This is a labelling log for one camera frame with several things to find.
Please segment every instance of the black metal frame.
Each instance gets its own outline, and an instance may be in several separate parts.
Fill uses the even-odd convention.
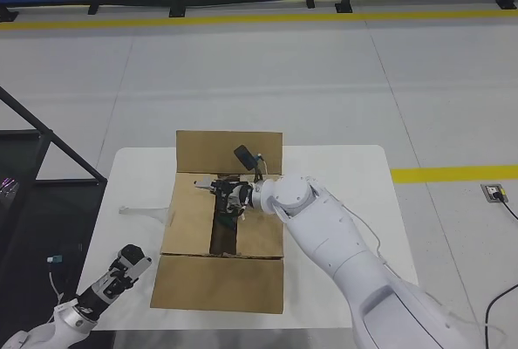
[[[42,163],[50,147],[50,144],[53,143],[54,145],[56,145],[70,158],[77,162],[85,171],[91,174],[92,177],[94,177],[93,180],[75,180],[76,182],[86,182],[86,184],[88,185],[101,186],[103,195],[104,190],[106,188],[107,179],[101,173],[99,173],[93,166],[86,162],[79,154],[77,154],[73,149],[71,149],[67,144],[65,144],[65,142],[63,142],[63,140],[59,138],[42,121],[40,121],[23,105],[21,105],[16,99],[14,99],[10,94],[8,94],[1,86],[0,100],[8,107],[10,107],[20,117],[26,120],[29,124],[35,127],[35,130],[0,131],[0,139],[5,139],[5,137],[11,139],[16,139],[17,137],[28,137],[33,139],[38,138],[36,154],[34,157],[34,164],[26,174],[21,175],[20,178],[17,178],[17,181],[20,183],[20,186],[18,187],[15,198],[13,199],[11,205],[8,208],[5,219],[0,226],[0,263],[4,264],[5,261],[9,259],[8,255],[12,250],[11,247],[14,240],[14,231],[17,228],[18,222],[21,218],[21,212],[24,209],[24,205],[27,202],[28,195],[32,191],[33,187],[41,184],[51,185],[52,183],[63,184],[72,182],[71,180],[37,181],[38,172],[42,167]],[[86,246],[90,242],[91,237],[88,236],[87,238],[88,241],[84,242],[86,243]],[[80,275],[82,265],[79,266],[79,268],[80,269],[77,270],[77,274]]]
[[[12,22],[18,15],[18,12],[9,12],[8,8],[13,7],[41,7],[41,6],[66,6],[66,5],[87,5],[89,6],[88,15],[96,15],[100,5],[115,6],[156,6],[169,7],[170,17],[185,17],[187,7],[223,5],[233,3],[263,3],[270,0],[45,0],[36,3],[0,3],[0,22]],[[305,0],[308,9],[315,9],[315,0]],[[350,0],[341,0],[335,3],[337,13],[352,13]]]
[[[7,10],[7,7],[0,4],[0,23],[2,22],[13,22],[17,18],[18,12],[11,12]]]
[[[77,154],[71,147],[69,147],[65,142],[59,138],[48,126],[46,126],[42,121],[40,121],[36,116],[34,116],[28,109],[26,109],[22,104],[20,104],[16,99],[13,98],[10,94],[7,93],[0,86],[0,100],[5,103],[9,108],[11,108],[15,113],[19,114],[26,122],[33,125],[44,137],[47,137],[50,143],[55,144],[59,149],[61,149],[64,153],[66,153],[70,158],[72,158],[75,162],[77,162],[82,168],[85,169],[86,172],[91,174],[99,182],[107,182],[107,179],[100,174],[94,167],[91,166],[85,159],[83,159],[79,154]]]

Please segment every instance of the white cable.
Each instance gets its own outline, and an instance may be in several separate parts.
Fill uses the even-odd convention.
[[[56,294],[56,297],[58,298],[58,304],[59,305],[61,303],[61,298],[63,298],[64,296],[64,293],[59,293],[58,292],[58,289],[56,288],[56,285],[53,283],[53,277],[51,276],[51,271],[48,272],[48,277],[50,278],[50,285],[51,285],[51,288],[53,289],[53,292]],[[48,319],[48,321],[46,322],[46,324],[48,324],[51,320],[53,319],[53,313],[51,315],[51,317]]]
[[[505,344],[505,342],[507,342],[507,338],[508,338],[508,335],[505,333],[505,331],[503,331],[501,328],[499,328],[498,326],[496,325],[491,325],[489,323],[481,323],[481,322],[478,322],[478,321],[470,321],[470,320],[465,320],[464,318],[461,318],[459,315],[455,314],[454,312],[450,311],[449,310],[449,313],[448,313],[449,316],[451,316],[452,318],[456,318],[457,320],[459,320],[460,322],[464,322],[465,324],[469,324],[469,325],[477,325],[477,326],[481,326],[481,327],[489,327],[489,328],[493,328],[494,330],[496,330],[497,332],[501,333],[502,337],[501,337],[501,341],[500,341],[500,344],[497,346],[498,349],[502,348],[503,345]]]
[[[401,278],[401,277],[399,276],[399,274],[397,274],[397,272],[396,272],[396,271],[391,267],[391,265],[389,265],[389,263],[387,262],[387,260],[386,260],[386,259],[384,259],[384,258],[383,258],[383,256],[381,256],[381,252],[379,252],[379,249],[381,248],[381,239],[379,239],[379,236],[378,236],[377,234],[375,234],[375,231],[373,231],[373,229],[370,227],[370,224],[366,223],[366,222],[362,219],[362,217],[360,217],[360,216],[358,216],[357,214],[355,214],[354,212],[352,212],[352,210],[351,210],[351,209],[349,209],[349,208],[347,208],[347,207],[346,207],[346,205],[344,205],[343,203],[341,203],[341,204],[343,205],[344,209],[346,209],[346,210],[347,210],[351,215],[353,215],[353,216],[355,216],[357,219],[359,219],[359,220],[360,220],[360,222],[361,222],[361,223],[363,223],[363,224],[367,227],[367,229],[371,232],[371,234],[372,234],[373,236],[375,236],[375,238],[376,238],[376,239],[377,239],[377,241],[378,241],[378,247],[376,247],[376,249],[375,249],[375,252],[376,252],[376,254],[378,255],[378,258],[379,258],[379,259],[381,259],[381,260],[383,261],[383,265],[384,265],[385,267],[387,267],[387,269],[388,269],[388,270],[390,270],[390,271],[391,271],[391,273],[393,273],[396,277]]]
[[[265,159],[262,159],[262,164],[265,166],[265,174],[268,175],[269,170],[267,169],[267,162],[265,161]]]

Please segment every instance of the cardboard box flap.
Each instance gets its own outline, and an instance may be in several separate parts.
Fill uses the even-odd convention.
[[[198,174],[246,174],[234,155],[240,145],[267,161],[269,174],[283,172],[283,134],[273,132],[177,131],[178,172]]]
[[[283,312],[282,260],[161,256],[151,308]]]

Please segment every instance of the open cardboard box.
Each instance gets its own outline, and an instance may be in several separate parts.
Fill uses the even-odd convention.
[[[151,307],[206,311],[283,312],[283,224],[254,210],[237,220],[235,255],[211,255],[215,196],[194,186],[204,177],[249,175],[234,155],[245,145],[283,168],[281,133],[178,131],[177,173],[160,250]],[[243,180],[253,181],[253,175]]]

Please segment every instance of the gray floor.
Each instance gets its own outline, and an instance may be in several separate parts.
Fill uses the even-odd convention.
[[[518,164],[515,18],[0,32],[0,84],[104,175],[122,147],[171,147],[177,129],[379,144],[392,168]],[[0,106],[9,127],[27,126]],[[40,176],[79,175],[54,149]],[[518,181],[502,184],[518,213]],[[517,222],[478,182],[395,187],[421,285],[482,322],[518,282]],[[518,291],[492,322],[518,349]],[[350,343],[347,329],[127,332],[116,347]]]

